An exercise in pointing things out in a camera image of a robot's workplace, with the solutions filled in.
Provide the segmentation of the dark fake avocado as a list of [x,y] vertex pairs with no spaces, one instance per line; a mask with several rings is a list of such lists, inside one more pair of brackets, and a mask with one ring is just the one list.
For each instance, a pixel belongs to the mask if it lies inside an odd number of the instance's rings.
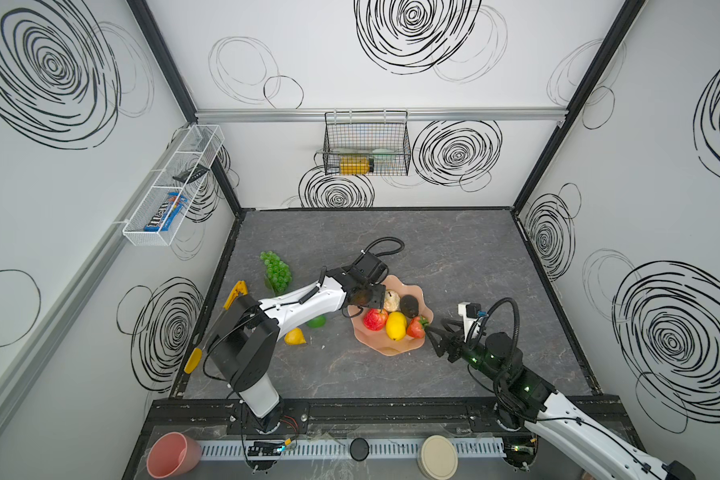
[[413,295],[404,295],[400,298],[399,311],[408,319],[413,319],[420,314],[419,300]]

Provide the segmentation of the red fake apple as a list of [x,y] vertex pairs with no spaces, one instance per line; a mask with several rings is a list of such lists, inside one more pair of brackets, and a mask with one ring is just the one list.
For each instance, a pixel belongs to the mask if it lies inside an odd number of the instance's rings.
[[385,328],[389,313],[384,309],[369,309],[363,317],[363,326],[369,331],[381,331]]

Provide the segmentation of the yellow fake lemon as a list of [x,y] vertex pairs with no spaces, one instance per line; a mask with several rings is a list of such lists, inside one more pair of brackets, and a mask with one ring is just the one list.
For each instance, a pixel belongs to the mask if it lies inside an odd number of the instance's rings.
[[406,336],[407,327],[408,319],[400,311],[394,311],[388,315],[385,332],[390,340],[401,341]]

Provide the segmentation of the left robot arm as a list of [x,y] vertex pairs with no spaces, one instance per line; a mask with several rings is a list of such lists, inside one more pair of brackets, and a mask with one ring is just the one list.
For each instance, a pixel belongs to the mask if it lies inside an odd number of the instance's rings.
[[312,283],[279,297],[236,299],[206,334],[204,358],[247,406],[258,428],[271,431],[283,414],[282,397],[268,370],[276,344],[308,321],[351,306],[379,308],[388,266],[363,251],[352,263],[322,270]]

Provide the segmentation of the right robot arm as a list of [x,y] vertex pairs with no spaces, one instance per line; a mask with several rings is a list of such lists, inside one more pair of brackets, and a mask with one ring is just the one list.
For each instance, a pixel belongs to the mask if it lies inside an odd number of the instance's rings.
[[508,431],[526,429],[544,439],[596,479],[694,479],[678,460],[664,462],[595,421],[554,385],[523,364],[517,302],[502,298],[483,310],[458,306],[460,320],[424,326],[439,357],[491,381],[495,415]]

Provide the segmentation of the beige fake pear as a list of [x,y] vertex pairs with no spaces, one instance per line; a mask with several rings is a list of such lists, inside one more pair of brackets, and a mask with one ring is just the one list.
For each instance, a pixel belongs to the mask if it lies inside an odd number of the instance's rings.
[[385,291],[383,309],[389,313],[398,311],[400,308],[400,300],[401,297],[396,291],[387,289]]

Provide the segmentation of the green fake lime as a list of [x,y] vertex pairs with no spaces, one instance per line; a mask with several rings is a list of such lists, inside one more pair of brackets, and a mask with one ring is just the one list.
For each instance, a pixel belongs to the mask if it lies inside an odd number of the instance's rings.
[[317,316],[311,320],[309,320],[306,325],[310,328],[321,328],[326,324],[326,317],[324,315]]

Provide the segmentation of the pink scalloped fruit bowl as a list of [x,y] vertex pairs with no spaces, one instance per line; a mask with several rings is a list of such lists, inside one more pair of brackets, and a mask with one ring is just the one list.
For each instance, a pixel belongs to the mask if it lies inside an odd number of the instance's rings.
[[400,308],[389,310],[386,323],[379,329],[369,329],[373,318],[376,324],[380,323],[383,314],[375,314],[372,308],[350,306],[348,314],[354,329],[356,339],[385,356],[396,356],[421,348],[425,343],[423,325],[434,319],[433,311],[426,305],[423,290],[416,285],[407,285],[397,276],[389,275],[382,284],[387,291],[396,292],[401,299],[406,296],[413,297],[418,302],[418,314],[413,317],[405,316]]

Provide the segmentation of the red fake strawberry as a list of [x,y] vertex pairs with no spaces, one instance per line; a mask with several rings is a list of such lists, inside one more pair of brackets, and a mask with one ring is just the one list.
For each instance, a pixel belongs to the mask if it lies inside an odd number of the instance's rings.
[[406,335],[414,339],[423,339],[426,336],[426,328],[429,320],[424,316],[414,317],[408,324]]

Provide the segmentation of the dark fake mangosteen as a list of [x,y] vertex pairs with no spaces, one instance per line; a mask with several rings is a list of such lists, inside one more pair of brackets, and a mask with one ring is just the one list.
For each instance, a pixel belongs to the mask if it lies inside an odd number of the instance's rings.
[[353,297],[353,304],[361,308],[382,309],[385,301],[386,287],[375,285],[362,289]]

